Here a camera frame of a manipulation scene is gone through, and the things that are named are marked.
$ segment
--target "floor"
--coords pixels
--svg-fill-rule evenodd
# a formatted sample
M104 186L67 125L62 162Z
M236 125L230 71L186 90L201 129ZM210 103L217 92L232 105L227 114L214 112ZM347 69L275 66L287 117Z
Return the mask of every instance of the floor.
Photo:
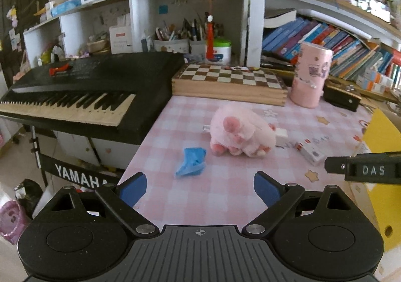
M43 190L45 188L41 171L37 168L34 154L31 153L30 138L31 134L27 133L20 138L18 145L11 145L0 155L0 202L2 197L7 195L14 199L14 187L25 178L36 181ZM55 138L39 136L39 144L42 153L53 155L61 161L74 163L73 158L63 153ZM47 175L47 179L55 190L68 184L55 176ZM27 274L18 257L17 247L0 237L0 281L22 282L26 277Z

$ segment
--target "chessboard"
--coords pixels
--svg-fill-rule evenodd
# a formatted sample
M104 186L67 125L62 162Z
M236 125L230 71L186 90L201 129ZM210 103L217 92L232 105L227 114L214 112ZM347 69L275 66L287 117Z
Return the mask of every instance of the chessboard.
M273 72L260 68L212 64L183 66L172 79L174 96L224 99L284 106L287 87Z

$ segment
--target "hanging toy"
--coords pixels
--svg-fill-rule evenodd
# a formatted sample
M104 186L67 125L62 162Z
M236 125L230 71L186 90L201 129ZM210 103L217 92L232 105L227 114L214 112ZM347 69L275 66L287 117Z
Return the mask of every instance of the hanging toy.
M207 17L207 50L206 59L213 60L213 16L209 15Z

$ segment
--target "pink gingham tablecloth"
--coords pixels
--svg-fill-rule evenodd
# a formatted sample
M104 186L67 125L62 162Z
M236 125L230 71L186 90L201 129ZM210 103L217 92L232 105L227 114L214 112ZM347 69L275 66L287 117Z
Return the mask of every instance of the pink gingham tablecloth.
M291 145L276 147L264 159L245 155L213 156L210 135L203 125L210 124L218 107L226 100L173 96L139 147L120 182L137 172L148 179L146 194L134 207L162 229L175 225L244 225L262 213L266 206L255 194L253 177L264 171L280 183L296 182L306 190L321 191L327 184L340 186L351 195L344 176L328 174L323 163L312 166ZM356 113L321 101L315 109L296 106L287 100L284 107L240 102L265 119L288 131L290 141L313 141L327 156L349 156L362 137L361 121L371 116L359 107ZM320 123L317 117L329 124ZM175 177L183 162L183 150L207 150L206 168L200 176ZM305 174L317 173L311 182Z

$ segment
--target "blue tissue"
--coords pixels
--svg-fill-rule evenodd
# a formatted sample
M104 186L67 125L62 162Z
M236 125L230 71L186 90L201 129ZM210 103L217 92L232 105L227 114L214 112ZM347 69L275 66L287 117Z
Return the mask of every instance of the blue tissue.
M176 176L197 176L205 168L206 150L204 148L185 148L184 163Z

